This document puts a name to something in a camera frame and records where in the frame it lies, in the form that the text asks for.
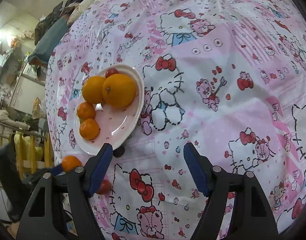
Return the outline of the pink strawberry plate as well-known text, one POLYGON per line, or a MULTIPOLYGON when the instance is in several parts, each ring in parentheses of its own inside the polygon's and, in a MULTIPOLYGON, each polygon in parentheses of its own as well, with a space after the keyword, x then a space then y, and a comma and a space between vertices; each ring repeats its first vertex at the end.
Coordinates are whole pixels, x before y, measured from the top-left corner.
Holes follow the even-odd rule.
POLYGON ((86 140, 80 135, 80 119, 77 113, 74 113, 75 140, 77 145, 90 155, 97 155, 104 143, 111 144, 114 150, 119 148, 134 131, 143 109, 144 82, 139 72, 125 64, 118 64, 113 68, 129 76, 136 83, 136 96, 128 107, 122 109, 115 109, 104 103, 95 105, 95 120, 100 126, 100 133, 93 140, 86 140))

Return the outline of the Hello Kitty pink tablecloth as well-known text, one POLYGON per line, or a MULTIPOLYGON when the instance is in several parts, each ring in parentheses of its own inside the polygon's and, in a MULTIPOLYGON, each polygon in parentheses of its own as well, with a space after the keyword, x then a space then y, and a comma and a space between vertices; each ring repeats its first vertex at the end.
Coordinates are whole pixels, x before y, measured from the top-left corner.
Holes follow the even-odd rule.
POLYGON ((55 161, 86 160, 74 125, 82 86, 136 68, 144 106, 107 196, 105 239, 190 239, 207 199, 191 142, 227 172, 253 172, 279 232, 306 204, 306 21, 292 0, 91 0, 54 49, 46 108, 55 161))

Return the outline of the red cherry tomato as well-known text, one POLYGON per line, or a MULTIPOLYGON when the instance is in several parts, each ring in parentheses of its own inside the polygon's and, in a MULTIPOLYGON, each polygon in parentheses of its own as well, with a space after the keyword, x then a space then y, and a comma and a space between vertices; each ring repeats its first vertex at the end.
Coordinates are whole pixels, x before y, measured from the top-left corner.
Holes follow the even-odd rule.
POLYGON ((119 71, 116 68, 110 68, 105 72, 105 78, 107 79, 111 75, 119 74, 119 71))
POLYGON ((105 195, 105 194, 109 194, 110 190, 111 190, 111 183, 109 180, 104 179, 98 189, 98 191, 96 192, 96 194, 98 195, 105 195))

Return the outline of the medium orange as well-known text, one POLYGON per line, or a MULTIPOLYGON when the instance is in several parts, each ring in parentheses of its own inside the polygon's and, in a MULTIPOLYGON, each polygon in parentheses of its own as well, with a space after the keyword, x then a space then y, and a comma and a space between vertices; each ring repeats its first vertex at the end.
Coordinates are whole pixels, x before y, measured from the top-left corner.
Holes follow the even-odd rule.
POLYGON ((102 94, 102 87, 105 78, 102 76, 90 77, 82 87, 82 96, 84 100, 91 104, 102 103, 104 98, 102 94))

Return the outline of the teal blue pillow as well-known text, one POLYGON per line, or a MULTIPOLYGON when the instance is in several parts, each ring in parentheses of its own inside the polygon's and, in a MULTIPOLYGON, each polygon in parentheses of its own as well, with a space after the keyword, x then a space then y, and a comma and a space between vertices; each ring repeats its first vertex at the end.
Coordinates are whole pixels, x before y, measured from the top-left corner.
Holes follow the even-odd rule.
POLYGON ((54 48, 68 32, 67 17, 59 18, 46 31, 41 40, 37 43, 34 51, 28 56, 28 63, 36 66, 47 66, 54 48))

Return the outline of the small mandarin orange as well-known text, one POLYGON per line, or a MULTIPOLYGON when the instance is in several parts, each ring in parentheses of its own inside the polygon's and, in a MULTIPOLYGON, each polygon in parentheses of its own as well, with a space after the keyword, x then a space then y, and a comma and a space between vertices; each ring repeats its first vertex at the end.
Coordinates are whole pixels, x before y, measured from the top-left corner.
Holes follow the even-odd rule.
POLYGON ((83 102, 77 108, 77 116, 82 121, 94 119, 96 117, 96 110, 91 103, 83 102))

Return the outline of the yellow wooden rack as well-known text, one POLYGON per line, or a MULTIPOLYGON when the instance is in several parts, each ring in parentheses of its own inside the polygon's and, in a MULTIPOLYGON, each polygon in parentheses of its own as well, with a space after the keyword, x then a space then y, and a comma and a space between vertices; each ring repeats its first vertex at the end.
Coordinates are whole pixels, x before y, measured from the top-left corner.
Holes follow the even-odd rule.
POLYGON ((50 134, 13 132, 0 135, 0 149, 6 144, 15 151, 15 166, 21 179, 43 168, 54 166, 50 134))

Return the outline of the large navel orange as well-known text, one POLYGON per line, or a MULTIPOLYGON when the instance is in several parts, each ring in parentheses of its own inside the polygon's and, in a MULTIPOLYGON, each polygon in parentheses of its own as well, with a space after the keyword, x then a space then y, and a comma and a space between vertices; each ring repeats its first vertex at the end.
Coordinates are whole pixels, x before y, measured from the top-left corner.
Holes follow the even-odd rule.
POLYGON ((136 96, 136 82, 125 74, 113 74, 105 79, 102 95, 105 103, 114 108, 128 106, 136 96))

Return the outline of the pile of dark clothes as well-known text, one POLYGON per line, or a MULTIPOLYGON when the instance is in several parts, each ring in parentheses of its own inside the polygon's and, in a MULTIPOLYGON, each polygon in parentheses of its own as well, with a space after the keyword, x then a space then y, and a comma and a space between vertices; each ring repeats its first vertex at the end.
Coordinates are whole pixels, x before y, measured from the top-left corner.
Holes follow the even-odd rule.
POLYGON ((64 2, 60 2, 57 6, 55 6, 52 12, 36 25, 34 30, 34 44, 38 44, 45 33, 61 16, 70 15, 82 1, 83 0, 67 0, 65 4, 64 2))

